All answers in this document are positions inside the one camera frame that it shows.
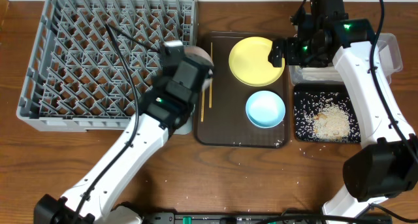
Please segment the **white round bowl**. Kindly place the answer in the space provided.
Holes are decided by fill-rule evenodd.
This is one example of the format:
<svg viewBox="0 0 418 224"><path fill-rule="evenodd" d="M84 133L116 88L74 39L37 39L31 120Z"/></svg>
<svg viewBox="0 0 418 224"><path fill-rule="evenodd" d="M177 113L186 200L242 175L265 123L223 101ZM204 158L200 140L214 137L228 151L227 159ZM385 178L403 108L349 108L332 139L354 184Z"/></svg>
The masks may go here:
<svg viewBox="0 0 418 224"><path fill-rule="evenodd" d="M190 57L197 57L198 61L204 60L204 64L209 64L210 69L208 71L208 76L205 78L202 84L202 91L206 90L209 85L212 83L213 73L214 73L214 63L210 55L198 46L185 46L184 47L185 55Z"/></svg>

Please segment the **light blue round bowl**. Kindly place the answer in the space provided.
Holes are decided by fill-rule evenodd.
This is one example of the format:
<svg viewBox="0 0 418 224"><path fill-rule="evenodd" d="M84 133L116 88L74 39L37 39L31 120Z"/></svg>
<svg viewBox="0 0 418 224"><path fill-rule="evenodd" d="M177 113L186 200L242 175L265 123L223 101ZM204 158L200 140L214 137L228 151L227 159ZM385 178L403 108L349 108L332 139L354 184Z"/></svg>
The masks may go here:
<svg viewBox="0 0 418 224"><path fill-rule="evenodd" d="M262 129L279 125L285 118L286 109L283 99L272 91L257 91L247 100L246 116L250 122Z"/></svg>

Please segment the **white napkin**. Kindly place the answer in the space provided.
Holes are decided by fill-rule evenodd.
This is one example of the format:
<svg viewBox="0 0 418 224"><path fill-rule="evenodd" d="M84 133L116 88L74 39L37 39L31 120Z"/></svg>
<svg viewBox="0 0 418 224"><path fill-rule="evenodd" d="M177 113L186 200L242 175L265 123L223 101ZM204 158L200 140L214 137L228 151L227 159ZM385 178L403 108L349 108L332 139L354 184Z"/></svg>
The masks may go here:
<svg viewBox="0 0 418 224"><path fill-rule="evenodd" d="M334 67L305 67L302 77L309 81L342 82L342 77Z"/></svg>

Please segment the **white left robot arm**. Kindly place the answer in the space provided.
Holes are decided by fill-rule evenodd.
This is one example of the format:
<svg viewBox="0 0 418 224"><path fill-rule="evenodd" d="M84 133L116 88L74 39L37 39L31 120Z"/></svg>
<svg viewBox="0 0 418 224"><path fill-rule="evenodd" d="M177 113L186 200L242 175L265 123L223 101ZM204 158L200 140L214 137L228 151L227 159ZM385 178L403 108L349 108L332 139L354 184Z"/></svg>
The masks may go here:
<svg viewBox="0 0 418 224"><path fill-rule="evenodd" d="M138 113L119 139L59 199L43 196L34 208L34 223L142 223L135 211L114 205L144 163L187 123L214 67L196 46L165 51L163 59L163 76L140 98Z"/></svg>

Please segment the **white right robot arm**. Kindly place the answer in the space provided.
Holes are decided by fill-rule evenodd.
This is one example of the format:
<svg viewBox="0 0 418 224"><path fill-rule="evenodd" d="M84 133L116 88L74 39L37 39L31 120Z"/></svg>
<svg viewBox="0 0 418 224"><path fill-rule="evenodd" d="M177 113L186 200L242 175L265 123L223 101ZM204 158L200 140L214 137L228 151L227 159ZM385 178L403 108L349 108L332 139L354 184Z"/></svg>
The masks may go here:
<svg viewBox="0 0 418 224"><path fill-rule="evenodd" d="M343 0L305 0L290 18L292 38L273 42L275 67L325 67L341 76L355 111L361 151L343 166L344 186L313 220L362 223L371 208L417 184L417 135L401 113L384 75L377 42L381 31L367 19L349 18Z"/></svg>

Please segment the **clear plastic waste bin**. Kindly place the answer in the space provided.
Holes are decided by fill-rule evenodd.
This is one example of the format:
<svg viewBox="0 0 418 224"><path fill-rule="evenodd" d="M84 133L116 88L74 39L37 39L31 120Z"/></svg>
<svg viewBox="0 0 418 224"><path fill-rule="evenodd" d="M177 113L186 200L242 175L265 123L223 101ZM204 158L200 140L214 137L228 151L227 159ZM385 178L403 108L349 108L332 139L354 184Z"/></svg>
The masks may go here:
<svg viewBox="0 0 418 224"><path fill-rule="evenodd" d="M379 36L376 49L379 53L379 58L381 60L381 67L384 72L384 75L388 81L391 83L391 75L400 72L403 69L403 62L398 46L396 37L391 33L382 33ZM291 77L292 85L297 84L343 84L342 82L333 82L333 81L309 81L304 80L302 77L302 67L299 66L289 66L289 72Z"/></svg>

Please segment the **left wooden chopstick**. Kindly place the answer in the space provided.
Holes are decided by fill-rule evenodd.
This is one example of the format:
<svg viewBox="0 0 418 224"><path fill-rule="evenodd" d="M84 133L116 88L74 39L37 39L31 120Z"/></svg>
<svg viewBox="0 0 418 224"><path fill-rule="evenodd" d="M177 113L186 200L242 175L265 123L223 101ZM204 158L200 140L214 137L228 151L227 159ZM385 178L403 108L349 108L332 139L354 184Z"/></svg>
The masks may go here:
<svg viewBox="0 0 418 224"><path fill-rule="evenodd" d="M203 122L203 121L204 121L205 92L206 92L206 90L204 90L204 91L202 92L202 97L201 97L201 122Z"/></svg>

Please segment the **yellow round plate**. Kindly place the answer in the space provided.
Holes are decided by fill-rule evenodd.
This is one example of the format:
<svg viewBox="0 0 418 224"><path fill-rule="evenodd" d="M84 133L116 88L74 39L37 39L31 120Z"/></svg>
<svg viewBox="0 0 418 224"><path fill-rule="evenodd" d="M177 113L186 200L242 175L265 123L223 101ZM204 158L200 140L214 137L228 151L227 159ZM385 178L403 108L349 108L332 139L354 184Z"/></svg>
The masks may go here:
<svg viewBox="0 0 418 224"><path fill-rule="evenodd" d="M268 61L273 42L264 37L248 37L237 42L229 54L229 67L232 74L242 83L262 87L279 79L284 70L284 59L281 67L275 67Z"/></svg>

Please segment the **dark brown serving tray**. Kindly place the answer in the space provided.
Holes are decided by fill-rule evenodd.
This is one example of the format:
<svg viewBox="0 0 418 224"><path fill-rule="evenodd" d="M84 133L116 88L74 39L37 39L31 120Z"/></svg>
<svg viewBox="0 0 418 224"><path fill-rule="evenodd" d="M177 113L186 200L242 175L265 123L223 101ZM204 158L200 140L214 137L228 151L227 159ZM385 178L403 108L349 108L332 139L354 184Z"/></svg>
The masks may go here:
<svg viewBox="0 0 418 224"><path fill-rule="evenodd" d="M290 119L286 114L277 126L262 129L254 126L246 116L248 98L257 91L267 90L278 94L288 105L288 70L274 83L264 87L248 86L236 79L229 68L229 54L233 46L255 33L220 32L207 33L199 42L210 54L213 42L214 77L212 108L208 107L209 88L205 92L204 121L201 122L201 96L195 107L194 135L207 146L235 146L251 148L280 148L289 141Z"/></svg>

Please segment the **grey plastic dish rack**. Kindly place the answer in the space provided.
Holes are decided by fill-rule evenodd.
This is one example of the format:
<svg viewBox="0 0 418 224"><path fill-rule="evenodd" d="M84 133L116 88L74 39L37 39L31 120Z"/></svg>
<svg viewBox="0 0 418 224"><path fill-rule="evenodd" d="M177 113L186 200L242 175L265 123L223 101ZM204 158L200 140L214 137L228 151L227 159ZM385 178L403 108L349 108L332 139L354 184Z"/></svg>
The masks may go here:
<svg viewBox="0 0 418 224"><path fill-rule="evenodd" d="M198 0L45 0L18 101L38 131L122 130L162 74L162 42L197 41Z"/></svg>

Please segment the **brown cardboard box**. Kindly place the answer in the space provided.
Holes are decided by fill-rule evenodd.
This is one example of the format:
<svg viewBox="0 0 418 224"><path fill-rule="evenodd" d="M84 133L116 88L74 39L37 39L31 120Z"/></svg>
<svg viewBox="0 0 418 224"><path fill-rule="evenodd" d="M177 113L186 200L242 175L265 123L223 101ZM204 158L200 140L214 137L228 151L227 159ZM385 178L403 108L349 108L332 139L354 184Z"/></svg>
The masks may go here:
<svg viewBox="0 0 418 224"><path fill-rule="evenodd" d="M5 16L9 8L9 0L0 0L0 28L3 28Z"/></svg>

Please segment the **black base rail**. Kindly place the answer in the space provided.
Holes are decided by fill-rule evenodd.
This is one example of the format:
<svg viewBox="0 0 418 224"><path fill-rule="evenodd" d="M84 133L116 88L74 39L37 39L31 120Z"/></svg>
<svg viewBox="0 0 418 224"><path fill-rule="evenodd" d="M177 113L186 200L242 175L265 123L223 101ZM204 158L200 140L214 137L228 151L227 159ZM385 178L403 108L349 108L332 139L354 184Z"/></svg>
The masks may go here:
<svg viewBox="0 0 418 224"><path fill-rule="evenodd" d="M273 219L278 216L298 216L307 215L299 211L289 211L285 214L268 215L268 214L175 214L169 212L160 212L152 214L144 214L143 223L148 224L220 224L220 223L231 223L231 224L254 224L266 219ZM392 217L386 215L370 215L366 214L361 217L361 220L372 223L393 223ZM292 219L285 221L273 221L270 223L346 223L341 221L322 221L322 220L306 220L306 219Z"/></svg>

